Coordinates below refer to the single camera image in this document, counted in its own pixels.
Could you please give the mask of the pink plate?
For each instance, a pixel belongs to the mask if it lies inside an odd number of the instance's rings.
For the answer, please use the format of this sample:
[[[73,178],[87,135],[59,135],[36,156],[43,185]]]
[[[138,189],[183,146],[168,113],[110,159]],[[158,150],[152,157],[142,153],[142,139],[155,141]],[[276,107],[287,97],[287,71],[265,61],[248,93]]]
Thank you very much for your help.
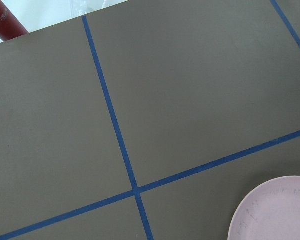
[[[229,240],[300,240],[300,176],[283,176],[253,189],[238,205]]]

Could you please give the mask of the dark red cylinder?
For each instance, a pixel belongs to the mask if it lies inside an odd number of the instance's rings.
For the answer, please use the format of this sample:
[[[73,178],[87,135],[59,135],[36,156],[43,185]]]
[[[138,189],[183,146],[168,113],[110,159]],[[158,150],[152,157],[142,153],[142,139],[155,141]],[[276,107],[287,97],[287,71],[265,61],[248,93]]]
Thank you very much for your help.
[[[5,42],[28,33],[26,28],[0,0],[0,39]]]

